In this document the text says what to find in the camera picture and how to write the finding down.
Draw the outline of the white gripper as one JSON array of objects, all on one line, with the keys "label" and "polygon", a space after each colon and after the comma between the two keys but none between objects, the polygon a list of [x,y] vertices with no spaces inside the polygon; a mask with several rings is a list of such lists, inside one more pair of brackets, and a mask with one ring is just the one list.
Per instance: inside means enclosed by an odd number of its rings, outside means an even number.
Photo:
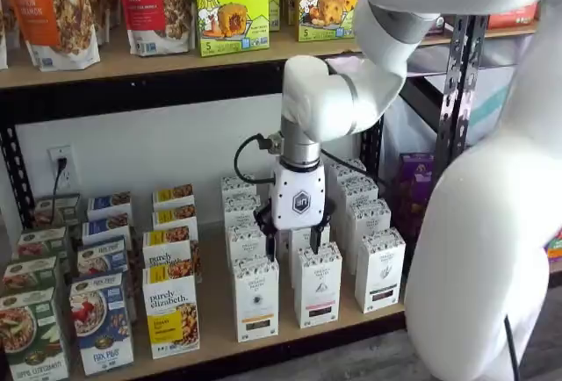
[{"label": "white gripper", "polygon": [[277,230],[296,230],[311,226],[309,245],[315,255],[321,245],[321,236],[331,217],[324,214],[326,177],[324,164],[314,169],[297,172],[281,162],[273,167],[275,183],[270,187],[271,204],[264,204],[253,212],[256,224],[265,235],[266,256],[276,258]]}]

